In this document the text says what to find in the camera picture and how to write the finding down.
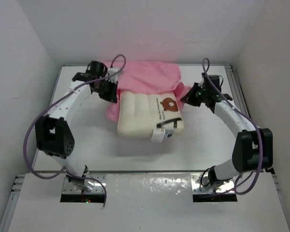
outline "folded cloth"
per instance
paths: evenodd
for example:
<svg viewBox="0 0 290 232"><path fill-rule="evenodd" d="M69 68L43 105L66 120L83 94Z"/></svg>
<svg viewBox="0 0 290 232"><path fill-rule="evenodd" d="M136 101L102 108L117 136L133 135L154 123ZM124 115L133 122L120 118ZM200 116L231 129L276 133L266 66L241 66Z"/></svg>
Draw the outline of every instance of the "folded cloth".
<svg viewBox="0 0 290 232"><path fill-rule="evenodd" d="M120 67L122 63L115 62L114 67ZM153 61L130 61L122 73L119 74L117 87L117 103L111 104L107 109L106 117L118 122L120 108L120 93L130 91L143 94L161 94L173 91L179 110L184 104L180 99L185 96L191 87L180 82L181 74L177 64L153 62Z"/></svg>

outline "pink fabric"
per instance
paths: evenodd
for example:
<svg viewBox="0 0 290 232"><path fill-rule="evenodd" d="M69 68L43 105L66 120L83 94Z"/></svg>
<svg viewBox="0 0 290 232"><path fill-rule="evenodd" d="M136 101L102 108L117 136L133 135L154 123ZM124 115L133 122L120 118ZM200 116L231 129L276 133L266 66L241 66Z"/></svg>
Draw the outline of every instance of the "pink fabric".
<svg viewBox="0 0 290 232"><path fill-rule="evenodd" d="M180 82L181 74L177 64L153 62L153 61L130 61L126 63L123 73L119 75L116 104L111 104L107 110L107 118L118 122L120 93L130 91L133 93L161 94L173 91L177 99L179 110L184 104L180 99L185 96L191 87Z"/></svg>

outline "wall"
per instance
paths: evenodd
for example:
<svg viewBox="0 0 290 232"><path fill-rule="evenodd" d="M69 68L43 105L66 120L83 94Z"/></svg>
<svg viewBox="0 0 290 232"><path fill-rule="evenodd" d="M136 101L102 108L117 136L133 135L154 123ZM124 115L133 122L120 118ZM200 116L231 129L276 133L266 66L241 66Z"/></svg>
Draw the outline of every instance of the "wall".
<svg viewBox="0 0 290 232"><path fill-rule="evenodd" d="M111 60L233 62L263 0L18 0L62 65Z"/></svg>
<svg viewBox="0 0 290 232"><path fill-rule="evenodd" d="M17 1L0 0L0 220L15 175L27 171L25 132L49 104L57 74ZM33 159L33 137L29 144Z"/></svg>
<svg viewBox="0 0 290 232"><path fill-rule="evenodd" d="M266 0L237 63L252 117L274 134L274 168L290 221L290 0Z"/></svg>

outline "brown bear face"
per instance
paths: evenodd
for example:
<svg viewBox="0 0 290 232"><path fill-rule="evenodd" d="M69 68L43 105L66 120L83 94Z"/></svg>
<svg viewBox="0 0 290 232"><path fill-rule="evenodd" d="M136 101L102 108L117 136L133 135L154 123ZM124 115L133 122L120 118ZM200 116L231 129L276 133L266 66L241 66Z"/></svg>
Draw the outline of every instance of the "brown bear face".
<svg viewBox="0 0 290 232"><path fill-rule="evenodd" d="M178 111L177 103L172 98L165 98L163 101L160 102L160 104L163 106L164 111Z"/></svg>

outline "brown bear graphic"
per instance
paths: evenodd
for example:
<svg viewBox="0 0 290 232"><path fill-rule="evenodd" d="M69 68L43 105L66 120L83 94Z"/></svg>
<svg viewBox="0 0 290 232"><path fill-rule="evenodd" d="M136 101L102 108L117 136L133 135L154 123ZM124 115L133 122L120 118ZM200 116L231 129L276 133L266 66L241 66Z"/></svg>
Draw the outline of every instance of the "brown bear graphic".
<svg viewBox="0 0 290 232"><path fill-rule="evenodd" d="M160 101L160 104L163 106L164 111L178 111L177 103L172 98L165 98L163 101Z"/></svg>

